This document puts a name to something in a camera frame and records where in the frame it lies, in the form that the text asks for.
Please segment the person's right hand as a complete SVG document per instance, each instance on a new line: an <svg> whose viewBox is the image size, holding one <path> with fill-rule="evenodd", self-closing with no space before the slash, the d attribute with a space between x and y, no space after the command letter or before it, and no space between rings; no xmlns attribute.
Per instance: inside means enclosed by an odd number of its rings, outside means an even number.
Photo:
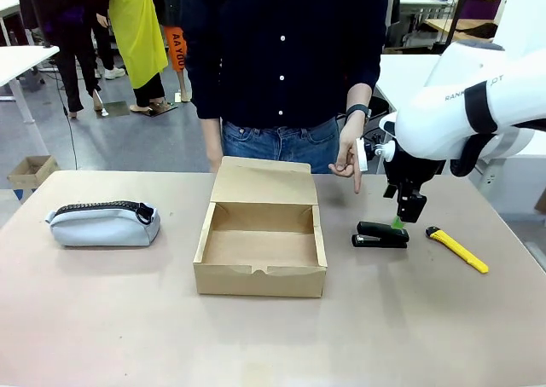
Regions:
<svg viewBox="0 0 546 387"><path fill-rule="evenodd" d="M210 163L210 171L217 173L224 156L223 149L221 147L208 148L206 155Z"/></svg>

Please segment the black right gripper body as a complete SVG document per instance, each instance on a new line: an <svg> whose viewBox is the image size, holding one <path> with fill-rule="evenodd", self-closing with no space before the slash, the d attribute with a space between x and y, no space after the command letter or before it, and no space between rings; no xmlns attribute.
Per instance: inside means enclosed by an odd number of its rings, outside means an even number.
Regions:
<svg viewBox="0 0 546 387"><path fill-rule="evenodd" d="M395 146L389 153L382 154L387 178L387 194L396 192L420 192L444 168L443 160L416 158Z"/></svg>

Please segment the person's left hand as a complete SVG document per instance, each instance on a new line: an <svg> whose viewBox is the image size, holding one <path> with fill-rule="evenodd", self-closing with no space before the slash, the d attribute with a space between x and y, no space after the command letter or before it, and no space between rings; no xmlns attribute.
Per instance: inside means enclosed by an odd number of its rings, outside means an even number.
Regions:
<svg viewBox="0 0 546 387"><path fill-rule="evenodd" d="M328 168L336 175L351 178L354 183L354 192L361 190L362 172L360 169L357 139L364 130L365 117L361 113L353 113L340 132L340 146L336 161Z"/></svg>

